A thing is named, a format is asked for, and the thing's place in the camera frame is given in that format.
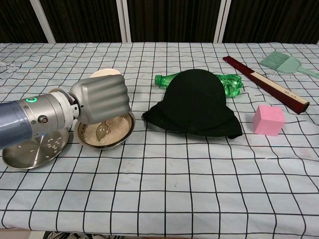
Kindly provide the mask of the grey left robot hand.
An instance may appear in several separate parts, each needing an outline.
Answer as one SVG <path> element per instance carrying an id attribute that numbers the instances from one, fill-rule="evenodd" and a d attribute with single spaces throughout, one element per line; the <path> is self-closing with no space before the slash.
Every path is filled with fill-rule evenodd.
<path id="1" fill-rule="evenodd" d="M 122 74 L 83 79 L 69 94 L 79 105 L 78 121 L 96 124 L 131 111 L 128 89 Z"/>

